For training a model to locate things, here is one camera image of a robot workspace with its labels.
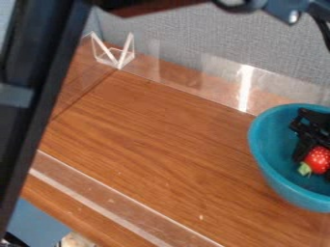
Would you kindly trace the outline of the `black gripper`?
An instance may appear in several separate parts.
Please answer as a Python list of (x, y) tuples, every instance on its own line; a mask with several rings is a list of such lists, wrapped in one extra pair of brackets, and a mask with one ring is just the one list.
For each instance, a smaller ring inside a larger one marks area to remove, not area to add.
[(330, 149), (330, 113), (299, 107), (288, 128), (298, 136), (292, 159), (300, 162), (315, 146)]

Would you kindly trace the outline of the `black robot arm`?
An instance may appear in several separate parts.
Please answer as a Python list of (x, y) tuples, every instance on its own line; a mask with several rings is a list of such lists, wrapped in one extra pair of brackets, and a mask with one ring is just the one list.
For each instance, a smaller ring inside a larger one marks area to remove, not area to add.
[[(211, 0), (226, 12), (250, 14), (259, 10), (274, 18), (294, 25), (302, 14), (307, 14), (320, 32), (330, 52), (330, 0)], [(300, 162), (311, 149), (320, 145), (330, 148), (330, 114), (300, 107), (290, 128), (298, 134), (292, 159)]]

